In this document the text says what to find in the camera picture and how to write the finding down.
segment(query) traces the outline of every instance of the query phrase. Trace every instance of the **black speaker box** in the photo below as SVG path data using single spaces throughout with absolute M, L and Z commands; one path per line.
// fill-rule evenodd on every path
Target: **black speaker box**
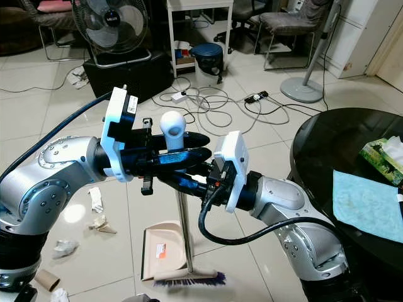
M 139 103 L 155 96 L 173 83 L 171 58 L 161 51 L 151 52 L 149 60 L 111 68 L 99 68 L 92 59 L 83 67 L 96 97 L 127 85 L 127 92 L 139 98 Z

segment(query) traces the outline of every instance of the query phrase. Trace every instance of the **trash can lid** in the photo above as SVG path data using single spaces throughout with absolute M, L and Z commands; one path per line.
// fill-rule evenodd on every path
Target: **trash can lid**
M 222 55 L 222 47 L 215 43 L 203 43 L 193 47 L 190 54 L 198 57 L 214 57 Z

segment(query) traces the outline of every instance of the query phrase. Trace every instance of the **fan grille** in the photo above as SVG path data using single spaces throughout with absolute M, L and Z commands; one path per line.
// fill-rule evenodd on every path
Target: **fan grille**
M 103 7 L 97 12 L 91 8 L 96 1 L 99 1 L 97 6 Z M 147 33 L 147 10 L 142 0 L 72 0 L 72 10 L 80 33 L 102 52 L 132 51 Z M 107 23 L 105 15 L 108 11 L 119 15 L 117 26 Z

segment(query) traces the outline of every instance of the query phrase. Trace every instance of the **white cabinet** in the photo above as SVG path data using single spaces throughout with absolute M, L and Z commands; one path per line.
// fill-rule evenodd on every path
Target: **white cabinet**
M 338 78 L 364 74 L 402 7 L 403 0 L 344 0 L 326 56 L 329 71 Z

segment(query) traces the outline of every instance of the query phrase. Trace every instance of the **crumpled paper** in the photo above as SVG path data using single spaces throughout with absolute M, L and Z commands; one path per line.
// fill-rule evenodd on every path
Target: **crumpled paper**
M 62 258 L 72 254 L 80 244 L 75 240 L 58 240 L 54 247 L 53 259 Z
M 391 137 L 382 145 L 382 149 L 399 165 L 403 165 L 403 143 L 400 137 Z
M 112 233 L 116 234 L 117 232 L 112 229 L 112 227 L 109 225 L 108 220 L 106 220 L 105 215 L 101 215 L 97 218 L 94 219 L 94 222 L 92 225 L 88 226 L 90 230 L 97 230 L 100 232 L 105 232 L 105 233 Z
M 88 84 L 88 77 L 84 70 L 83 66 L 77 67 L 73 69 L 68 75 L 67 80 L 72 84 L 76 89 L 80 89 Z
M 50 297 L 50 302 L 69 302 L 67 291 L 63 288 L 56 289 Z
M 98 214 L 102 213 L 103 212 L 102 195 L 101 190 L 99 190 L 99 187 L 92 187 L 90 190 L 88 190 L 88 194 L 91 196 L 93 211 L 97 212 Z

